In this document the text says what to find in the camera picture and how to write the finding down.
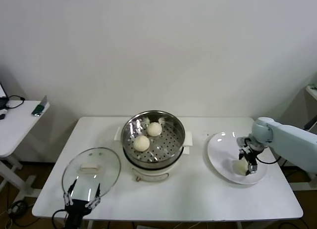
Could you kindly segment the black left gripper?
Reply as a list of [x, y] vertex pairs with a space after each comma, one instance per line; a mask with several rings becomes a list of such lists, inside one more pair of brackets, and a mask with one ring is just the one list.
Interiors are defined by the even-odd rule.
[[79, 229], [83, 220], [83, 217], [90, 214], [92, 209], [95, 208], [101, 201], [100, 192], [101, 185], [98, 184], [95, 198], [92, 201], [84, 201], [79, 199], [72, 200], [71, 194], [76, 185], [77, 179], [70, 185], [68, 190], [63, 194], [65, 210], [68, 213], [68, 217], [65, 222], [65, 229]]

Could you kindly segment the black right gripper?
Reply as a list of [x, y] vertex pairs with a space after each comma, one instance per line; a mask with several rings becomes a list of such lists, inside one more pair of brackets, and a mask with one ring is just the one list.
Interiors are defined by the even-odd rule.
[[245, 175], [254, 174], [258, 170], [257, 156], [263, 152], [262, 148], [255, 148], [254, 146], [245, 146], [239, 149], [239, 160], [245, 158], [248, 162]]

